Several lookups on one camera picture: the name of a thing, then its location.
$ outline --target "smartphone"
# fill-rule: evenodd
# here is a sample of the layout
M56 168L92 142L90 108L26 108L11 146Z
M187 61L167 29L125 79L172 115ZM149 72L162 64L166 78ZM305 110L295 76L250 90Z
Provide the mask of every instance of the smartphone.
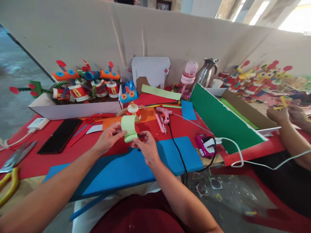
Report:
M65 119L41 147L38 154L60 154L81 122L80 119Z

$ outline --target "phone charger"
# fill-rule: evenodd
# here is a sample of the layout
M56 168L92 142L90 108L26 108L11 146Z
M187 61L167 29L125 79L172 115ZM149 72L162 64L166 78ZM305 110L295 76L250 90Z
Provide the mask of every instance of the phone charger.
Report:
M27 129L41 130L49 121L50 120L48 118L37 118L27 126Z

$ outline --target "green foam board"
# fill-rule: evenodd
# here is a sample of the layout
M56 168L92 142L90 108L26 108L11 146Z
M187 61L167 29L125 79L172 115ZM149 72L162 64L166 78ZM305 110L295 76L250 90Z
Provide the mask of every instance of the green foam board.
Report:
M267 140L200 84L195 84L189 100L193 103L195 111L217 138L229 138L235 141L241 150ZM228 140L223 140L222 145L229 154L238 151L236 146Z
M245 116L243 116L238 110L236 110L228 101L225 99L220 99L220 102L222 102L224 105L226 105L232 112L237 114L243 121L248 123L253 129L259 129L256 125L254 125L250 120L248 120Z

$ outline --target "stainless steel jug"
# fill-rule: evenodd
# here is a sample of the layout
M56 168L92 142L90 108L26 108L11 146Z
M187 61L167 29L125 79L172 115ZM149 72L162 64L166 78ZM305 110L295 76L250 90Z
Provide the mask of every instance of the stainless steel jug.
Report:
M216 62L219 61L219 59L213 59L213 58L203 58L204 65L201 69L196 73L195 80L192 84L192 87L190 88L190 93L193 91L193 88L196 83L200 83L203 87L207 87L209 82L213 79L215 74L217 73L217 65Z

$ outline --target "blue foam sheet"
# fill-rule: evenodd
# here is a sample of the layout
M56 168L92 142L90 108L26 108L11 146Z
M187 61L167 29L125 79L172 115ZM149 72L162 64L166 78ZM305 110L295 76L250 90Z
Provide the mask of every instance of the blue foam sheet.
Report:
M203 164L188 137L175 138L188 172L203 168ZM175 176L185 172L178 150L172 139L156 142L162 162ZM53 177L68 164L51 167L45 181ZM128 153L101 157L79 185L70 201L105 194L139 184L155 181L138 149L129 148Z
M197 120L197 116L193 110L192 102L182 100L181 101L182 116L188 120Z

